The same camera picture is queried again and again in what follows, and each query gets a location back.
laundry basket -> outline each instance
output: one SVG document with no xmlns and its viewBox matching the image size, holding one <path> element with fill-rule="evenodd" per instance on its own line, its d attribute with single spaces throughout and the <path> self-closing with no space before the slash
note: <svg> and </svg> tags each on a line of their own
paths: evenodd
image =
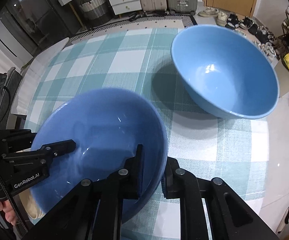
<svg viewBox="0 0 289 240">
<path fill-rule="evenodd" d="M 112 19 L 106 0 L 91 0 L 80 5 L 80 8 L 94 27 L 105 24 Z"/>
</svg>

black cable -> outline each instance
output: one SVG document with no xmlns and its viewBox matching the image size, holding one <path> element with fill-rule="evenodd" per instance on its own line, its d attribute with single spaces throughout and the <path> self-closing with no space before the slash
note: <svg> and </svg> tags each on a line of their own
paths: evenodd
<svg viewBox="0 0 289 240">
<path fill-rule="evenodd" d="M 6 86 L 4 86 L 3 89 L 5 91 L 7 91 L 8 95 L 9 95 L 9 101 L 8 101 L 8 107 L 6 109 L 6 112 L 4 113 L 3 117 L 0 119 L 0 124 L 1 124 L 2 120 L 6 117 L 6 114 L 8 113 L 8 110 L 9 110 L 9 107 L 10 107 L 10 104 L 11 104 L 11 94 L 10 94 L 9 89 Z"/>
<path fill-rule="evenodd" d="M 10 202 L 10 205 L 11 205 L 15 215 L 18 218 L 18 221 L 20 222 L 20 224 L 23 226 L 23 229 L 27 233 L 29 231 L 29 229 L 28 229 L 28 227 L 27 227 L 27 225 L 26 225 L 26 223 L 25 223 L 25 221 L 24 221 L 24 219 L 23 219 L 23 217 L 22 217 L 22 215 L 21 215 L 16 203 L 14 202 L 13 197 L 9 194 L 9 192 L 8 192 L 8 190 L 6 188 L 6 184 L 5 184 L 4 180 L 2 179 L 1 175 L 0 175 L 0 185 L 1 185 L 1 188 L 2 188 L 3 192 L 6 194 L 7 199 Z"/>
</svg>

light blue bowl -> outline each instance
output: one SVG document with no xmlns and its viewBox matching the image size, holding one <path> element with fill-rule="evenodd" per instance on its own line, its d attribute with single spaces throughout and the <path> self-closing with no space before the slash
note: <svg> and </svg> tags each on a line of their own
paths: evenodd
<svg viewBox="0 0 289 240">
<path fill-rule="evenodd" d="M 173 40 L 171 56 L 193 101 L 210 114 L 259 119 L 278 102 L 278 79 L 267 58 L 230 29 L 185 29 Z"/>
<path fill-rule="evenodd" d="M 82 179 L 97 181 L 121 168 L 143 145 L 142 194 L 123 201 L 122 221 L 137 214 L 158 187 L 167 162 L 167 133 L 154 106 L 122 89 L 91 90 L 68 101 L 45 121 L 31 150 L 73 139 L 74 152 L 53 159 L 50 176 L 30 188 L 47 213 Z"/>
</svg>

tablecloth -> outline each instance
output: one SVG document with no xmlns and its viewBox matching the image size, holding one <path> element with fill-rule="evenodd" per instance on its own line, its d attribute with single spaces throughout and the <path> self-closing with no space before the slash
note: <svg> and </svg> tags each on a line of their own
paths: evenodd
<svg viewBox="0 0 289 240">
<path fill-rule="evenodd" d="M 267 121 L 217 118 L 191 100 L 170 54 L 179 31 L 130 30 L 64 48 L 46 68 L 25 128 L 38 132 L 60 105 L 90 89 L 134 91 L 158 109 L 167 130 L 168 156 L 197 177 L 221 177 L 259 213 L 269 156 Z M 198 61 L 199 52 L 193 57 Z M 123 225 L 122 235 L 179 239 L 179 200 L 165 199 L 159 186 L 139 214 Z"/>
</svg>

blue bowl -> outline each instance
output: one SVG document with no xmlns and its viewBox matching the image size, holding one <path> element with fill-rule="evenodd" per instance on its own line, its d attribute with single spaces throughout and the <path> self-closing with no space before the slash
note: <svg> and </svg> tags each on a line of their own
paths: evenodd
<svg viewBox="0 0 289 240">
<path fill-rule="evenodd" d="M 31 188 L 47 213 L 82 179 L 97 181 L 121 169 L 143 145 L 142 195 L 124 200 L 122 221 L 137 214 L 161 181 L 167 161 L 167 134 L 157 110 L 145 98 L 122 89 L 91 90 L 76 96 L 49 116 L 32 150 L 73 139 L 74 152 L 53 159 L 50 176 Z"/>
<path fill-rule="evenodd" d="M 259 119 L 278 102 L 279 85 L 267 58 L 250 41 L 216 25 L 181 31 L 173 62 L 193 101 L 221 118 Z"/>
</svg>

